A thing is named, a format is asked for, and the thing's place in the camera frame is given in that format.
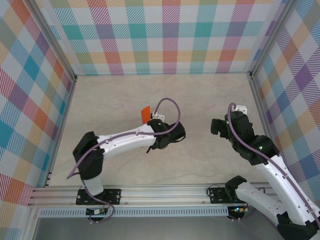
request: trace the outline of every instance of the plaid backdrop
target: plaid backdrop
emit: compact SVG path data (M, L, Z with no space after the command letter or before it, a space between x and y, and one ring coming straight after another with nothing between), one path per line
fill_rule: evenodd
M276 145L320 202L320 1L300 0L257 74Z
M21 232L72 82L22 0L0 0L0 239Z
M284 0L37 3L73 68L96 75L247 72Z

